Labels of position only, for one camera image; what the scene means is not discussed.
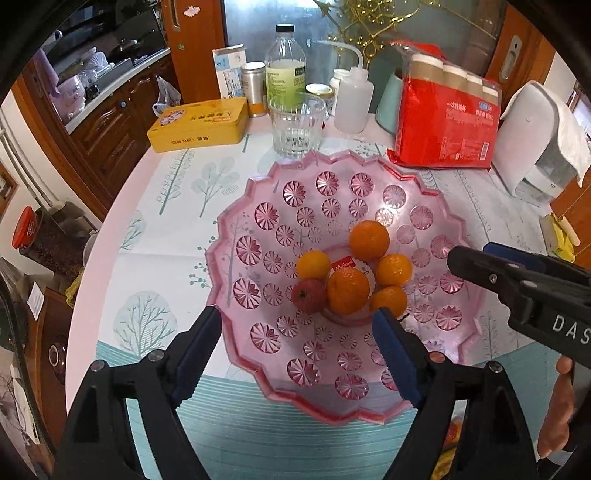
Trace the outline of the person's right hand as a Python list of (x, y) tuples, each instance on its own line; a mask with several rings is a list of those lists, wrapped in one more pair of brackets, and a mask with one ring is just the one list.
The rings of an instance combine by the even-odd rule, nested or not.
[(556, 364), (559, 376), (538, 436), (537, 451), (540, 458), (546, 458), (551, 453), (562, 450), (569, 439), (569, 422), (575, 408), (572, 369), (573, 361), (561, 356)]

